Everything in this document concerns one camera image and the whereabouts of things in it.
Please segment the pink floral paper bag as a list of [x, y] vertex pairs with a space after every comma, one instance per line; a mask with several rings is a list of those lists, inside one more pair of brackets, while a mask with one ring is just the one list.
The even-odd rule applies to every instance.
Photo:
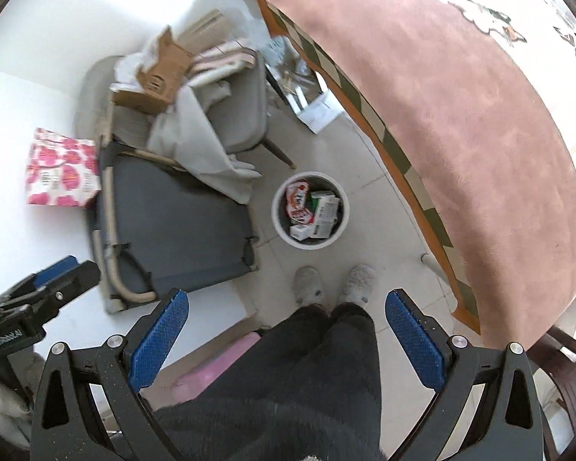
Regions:
[[37, 128], [26, 166], [26, 202], [30, 205], [85, 207], [101, 190], [96, 147]]

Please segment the black trouser legs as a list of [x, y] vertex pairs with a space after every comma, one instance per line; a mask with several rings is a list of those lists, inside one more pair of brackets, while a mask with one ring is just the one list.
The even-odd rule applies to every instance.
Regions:
[[342, 304], [297, 309], [156, 419], [187, 460], [382, 460], [381, 415], [373, 320]]

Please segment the left grey slipper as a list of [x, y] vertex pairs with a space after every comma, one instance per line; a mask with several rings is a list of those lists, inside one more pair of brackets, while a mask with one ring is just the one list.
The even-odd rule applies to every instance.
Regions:
[[298, 306], [322, 306], [326, 302], [323, 280], [315, 267], [306, 265], [296, 271], [292, 281], [292, 292]]

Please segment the white cloth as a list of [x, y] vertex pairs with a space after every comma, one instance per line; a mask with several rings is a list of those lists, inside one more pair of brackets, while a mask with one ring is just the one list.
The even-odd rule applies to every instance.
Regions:
[[215, 191], [245, 205], [261, 174], [252, 164], [225, 152], [207, 117], [209, 107], [230, 97], [225, 80], [200, 88], [183, 85], [174, 104], [152, 123], [146, 150], [176, 161]]

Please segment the grey folding cot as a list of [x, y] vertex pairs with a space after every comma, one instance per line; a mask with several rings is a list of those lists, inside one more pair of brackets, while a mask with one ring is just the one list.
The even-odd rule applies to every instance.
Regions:
[[86, 211], [110, 314], [256, 268], [247, 206], [145, 154], [136, 146], [144, 131], [140, 114], [109, 103], [83, 107], [76, 118], [76, 133], [95, 141], [102, 168], [102, 189]]

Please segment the white open cardboard box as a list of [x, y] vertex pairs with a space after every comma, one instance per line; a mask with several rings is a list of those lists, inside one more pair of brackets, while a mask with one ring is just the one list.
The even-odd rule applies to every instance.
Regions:
[[344, 108], [341, 103], [331, 91], [327, 91], [296, 116], [312, 133], [319, 134], [342, 113]]

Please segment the grey slipper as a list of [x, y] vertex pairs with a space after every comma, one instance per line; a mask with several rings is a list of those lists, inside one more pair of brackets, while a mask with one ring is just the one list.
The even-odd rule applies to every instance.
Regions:
[[326, 302], [323, 280], [315, 267], [306, 265], [296, 271], [292, 281], [292, 292], [298, 306], [322, 306]]
[[355, 265], [343, 283], [338, 303], [365, 307], [373, 294], [376, 283], [377, 272], [373, 267], [363, 263]]

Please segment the cat print table mat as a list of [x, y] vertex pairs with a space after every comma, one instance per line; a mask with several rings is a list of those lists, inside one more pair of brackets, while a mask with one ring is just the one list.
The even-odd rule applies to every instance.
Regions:
[[257, 0], [379, 151], [485, 345], [576, 298], [576, 59], [525, 0]]

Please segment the white round trash bin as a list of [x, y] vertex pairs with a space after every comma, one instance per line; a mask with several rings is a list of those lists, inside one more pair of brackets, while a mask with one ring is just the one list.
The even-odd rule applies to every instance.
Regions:
[[[314, 220], [309, 225], [294, 225], [286, 211], [286, 187], [297, 180], [307, 180], [310, 185], [307, 207]], [[291, 176], [275, 192], [271, 204], [275, 231], [288, 245], [303, 251], [321, 250], [336, 242], [348, 227], [350, 214], [348, 194], [343, 187], [331, 176], [319, 172]]]

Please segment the grey upholstered chair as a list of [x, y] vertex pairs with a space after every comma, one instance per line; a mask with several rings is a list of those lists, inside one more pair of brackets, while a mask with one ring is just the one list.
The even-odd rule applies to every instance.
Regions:
[[208, 119], [228, 154], [247, 152], [262, 145], [295, 170], [294, 162], [268, 138], [268, 86], [285, 104], [288, 104], [288, 99], [262, 53], [257, 51], [255, 57], [253, 69], [244, 69], [228, 78], [231, 96], [211, 106], [207, 112]]

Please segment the dark wooden chair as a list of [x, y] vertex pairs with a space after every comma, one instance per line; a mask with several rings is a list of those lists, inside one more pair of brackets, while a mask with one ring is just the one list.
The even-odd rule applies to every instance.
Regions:
[[563, 409], [568, 413], [573, 437], [563, 452], [554, 445], [550, 422], [542, 413], [544, 457], [546, 460], [576, 460], [576, 362], [563, 352], [567, 348], [576, 355], [576, 339], [557, 326], [548, 331], [528, 350], [528, 358], [553, 381], [561, 395]]

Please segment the white table leg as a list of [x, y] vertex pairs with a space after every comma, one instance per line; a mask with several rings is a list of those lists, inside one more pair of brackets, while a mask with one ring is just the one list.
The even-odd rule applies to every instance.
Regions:
[[446, 276], [446, 273], [444, 273], [444, 270], [442, 270], [441, 265], [438, 263], [434, 255], [431, 253], [424, 253], [420, 256], [420, 261], [445, 284], [449, 284], [449, 278]]

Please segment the right grey slipper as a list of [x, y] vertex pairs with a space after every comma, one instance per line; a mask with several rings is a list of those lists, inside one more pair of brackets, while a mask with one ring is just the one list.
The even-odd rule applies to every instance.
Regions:
[[338, 303], [365, 307], [373, 294], [376, 283], [377, 272], [373, 267], [363, 263], [355, 265], [343, 283]]

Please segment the red white snack pouch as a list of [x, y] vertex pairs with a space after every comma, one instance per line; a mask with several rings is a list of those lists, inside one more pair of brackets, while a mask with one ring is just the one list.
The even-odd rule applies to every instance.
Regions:
[[286, 211], [294, 225], [309, 225], [314, 220], [313, 212], [307, 207], [309, 188], [307, 180], [293, 181], [286, 187]]

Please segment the brown cardboard box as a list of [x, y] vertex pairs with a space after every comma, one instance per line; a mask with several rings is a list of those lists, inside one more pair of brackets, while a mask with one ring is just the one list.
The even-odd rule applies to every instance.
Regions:
[[117, 60], [110, 85], [113, 102], [139, 113], [163, 113], [174, 103], [193, 55], [174, 42], [167, 26], [140, 51]]

